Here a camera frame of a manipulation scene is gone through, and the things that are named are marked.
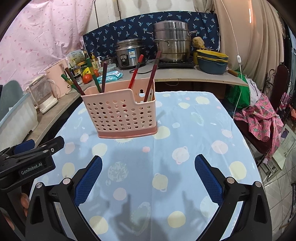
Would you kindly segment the person left hand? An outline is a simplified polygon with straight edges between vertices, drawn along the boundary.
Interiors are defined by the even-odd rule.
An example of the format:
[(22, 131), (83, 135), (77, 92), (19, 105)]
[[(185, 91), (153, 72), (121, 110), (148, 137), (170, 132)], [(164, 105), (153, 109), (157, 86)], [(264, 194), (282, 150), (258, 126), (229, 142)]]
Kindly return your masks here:
[(24, 213), (25, 213), (25, 217), (27, 217), (29, 204), (30, 204), (30, 200), (29, 200), (29, 197), (27, 196), (27, 194), (22, 193), (20, 201), (21, 201), (21, 205), (23, 207)]

